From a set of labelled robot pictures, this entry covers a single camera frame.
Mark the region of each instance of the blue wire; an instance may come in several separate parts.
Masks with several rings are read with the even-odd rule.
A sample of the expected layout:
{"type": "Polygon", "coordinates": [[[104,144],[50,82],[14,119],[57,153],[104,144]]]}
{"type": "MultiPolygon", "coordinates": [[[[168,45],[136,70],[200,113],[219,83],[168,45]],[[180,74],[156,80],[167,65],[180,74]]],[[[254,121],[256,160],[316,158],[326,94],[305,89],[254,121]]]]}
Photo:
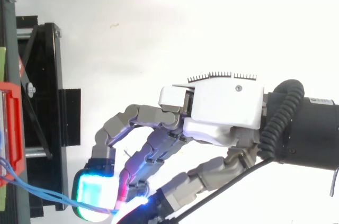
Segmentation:
{"type": "MultiPolygon", "coordinates": [[[[0,146],[3,144],[3,135],[2,132],[0,131],[0,146]]],[[[95,211],[95,212],[100,212],[100,213],[106,213],[106,214],[116,214],[117,210],[108,210],[105,208],[100,208],[100,207],[95,207],[93,205],[89,205],[83,202],[77,202],[75,200],[71,200],[69,199],[67,196],[60,194],[58,192],[54,192],[54,191],[50,191],[50,190],[45,190],[42,188],[38,188],[32,185],[27,184],[26,182],[22,181],[14,172],[11,164],[4,159],[3,157],[0,157],[0,165],[3,166],[8,173],[10,173],[16,180],[12,181],[9,179],[6,179],[3,176],[0,176],[1,179],[4,179],[5,181],[12,183],[14,185],[20,186],[22,188],[24,188],[26,191],[30,192],[31,194],[34,194],[42,199],[45,200],[49,200],[49,201],[54,201],[54,202],[59,202],[62,204],[69,204],[72,207],[81,207],[81,208],[86,208],[89,209],[91,211],[95,211]]]]}

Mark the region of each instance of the coiled black cable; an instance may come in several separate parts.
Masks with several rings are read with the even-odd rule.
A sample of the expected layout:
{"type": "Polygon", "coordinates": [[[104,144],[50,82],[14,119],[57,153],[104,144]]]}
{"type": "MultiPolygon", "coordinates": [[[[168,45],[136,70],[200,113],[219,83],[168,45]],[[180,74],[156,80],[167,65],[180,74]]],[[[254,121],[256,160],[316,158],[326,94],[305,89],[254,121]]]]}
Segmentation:
{"type": "Polygon", "coordinates": [[[267,162],[275,160],[276,144],[305,95],[301,82],[294,79],[282,82],[273,92],[284,93],[286,97],[261,133],[257,155],[267,162]]]}

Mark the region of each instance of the robotic hand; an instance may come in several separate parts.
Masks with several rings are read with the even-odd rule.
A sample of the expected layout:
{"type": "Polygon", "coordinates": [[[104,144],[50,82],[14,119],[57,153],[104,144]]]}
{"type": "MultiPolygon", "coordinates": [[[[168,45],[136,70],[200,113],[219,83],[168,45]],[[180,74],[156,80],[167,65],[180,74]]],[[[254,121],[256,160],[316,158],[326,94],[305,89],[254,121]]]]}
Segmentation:
{"type": "Polygon", "coordinates": [[[188,84],[164,87],[159,105],[161,108],[131,105],[108,120],[95,136],[85,170],[112,176],[113,145],[134,128],[154,129],[120,173],[115,209],[147,195],[147,179],[192,140],[227,147],[227,156],[178,174],[119,224],[177,223],[272,161],[331,170],[339,167],[339,108],[330,100],[304,98],[304,88],[297,80],[285,81],[266,95],[254,76],[210,73],[190,78],[188,84]],[[263,161],[255,164],[257,155],[263,161]],[[206,190],[216,191],[178,218],[165,219],[206,190]]]}

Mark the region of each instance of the black metal frame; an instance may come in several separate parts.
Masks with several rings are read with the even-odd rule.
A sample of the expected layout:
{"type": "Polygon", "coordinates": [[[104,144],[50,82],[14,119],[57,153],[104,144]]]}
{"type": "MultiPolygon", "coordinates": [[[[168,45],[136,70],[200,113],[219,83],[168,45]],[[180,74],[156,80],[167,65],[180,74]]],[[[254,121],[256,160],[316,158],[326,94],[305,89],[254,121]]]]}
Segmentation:
{"type": "MultiPolygon", "coordinates": [[[[20,16],[16,22],[18,29],[33,29],[29,39],[18,40],[19,55],[25,66],[21,76],[25,144],[42,146],[46,153],[43,162],[41,158],[27,159],[28,181],[68,195],[66,146],[80,144],[81,92],[63,89],[58,27],[54,23],[37,25],[37,16],[20,16]],[[28,83],[37,89],[33,98],[28,95],[28,83]]],[[[31,218],[43,216],[45,205],[55,205],[57,211],[66,208],[61,203],[30,195],[31,218]]]]}
{"type": "MultiPolygon", "coordinates": [[[[21,84],[25,147],[43,147],[46,157],[26,159],[21,179],[44,189],[68,195],[66,146],[80,145],[81,92],[63,89],[60,42],[54,23],[38,25],[36,16],[15,17],[14,3],[0,0],[0,47],[6,47],[5,80],[21,84]],[[18,28],[32,28],[30,37],[17,39],[18,28]],[[24,67],[19,74],[19,61],[24,67]],[[28,95],[27,84],[37,92],[28,95]]],[[[43,206],[61,203],[42,200],[7,185],[5,212],[0,223],[28,224],[42,217],[43,206]]]]}

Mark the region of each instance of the bright led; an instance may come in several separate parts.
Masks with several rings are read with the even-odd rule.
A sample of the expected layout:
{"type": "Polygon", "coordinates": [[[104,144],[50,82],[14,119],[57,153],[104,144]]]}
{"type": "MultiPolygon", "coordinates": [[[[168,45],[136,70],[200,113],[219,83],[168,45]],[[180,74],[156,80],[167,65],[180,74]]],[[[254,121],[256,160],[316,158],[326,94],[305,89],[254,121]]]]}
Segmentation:
{"type": "Polygon", "coordinates": [[[133,211],[135,208],[137,208],[138,206],[142,204],[146,204],[147,202],[148,202],[148,199],[146,197],[136,196],[134,199],[132,199],[128,203],[121,206],[118,213],[113,217],[111,224],[118,223],[118,221],[121,220],[129,212],[133,211]]]}
{"type": "MultiPolygon", "coordinates": [[[[79,179],[77,201],[95,207],[114,209],[118,187],[119,180],[117,177],[84,174],[79,179]]],[[[83,219],[91,222],[100,222],[109,216],[105,213],[94,212],[81,207],[78,208],[78,213],[83,219]]]]}

